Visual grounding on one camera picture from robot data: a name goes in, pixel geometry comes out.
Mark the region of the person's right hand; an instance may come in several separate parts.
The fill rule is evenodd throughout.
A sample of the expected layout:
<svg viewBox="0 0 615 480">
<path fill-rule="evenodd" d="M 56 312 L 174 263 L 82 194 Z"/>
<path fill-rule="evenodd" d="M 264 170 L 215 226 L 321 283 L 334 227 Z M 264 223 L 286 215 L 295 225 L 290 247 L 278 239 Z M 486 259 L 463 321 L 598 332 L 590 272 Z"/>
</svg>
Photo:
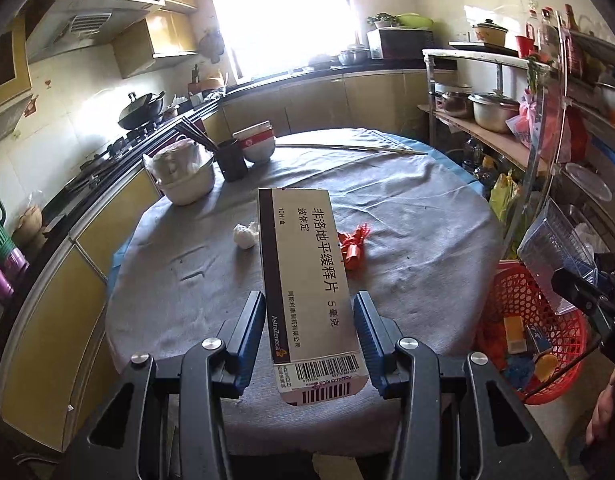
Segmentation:
<svg viewBox="0 0 615 480">
<path fill-rule="evenodd" d="M 615 369 L 606 388 L 599 394 L 592 418 L 586 428 L 587 446 L 615 437 Z"/>
</svg>

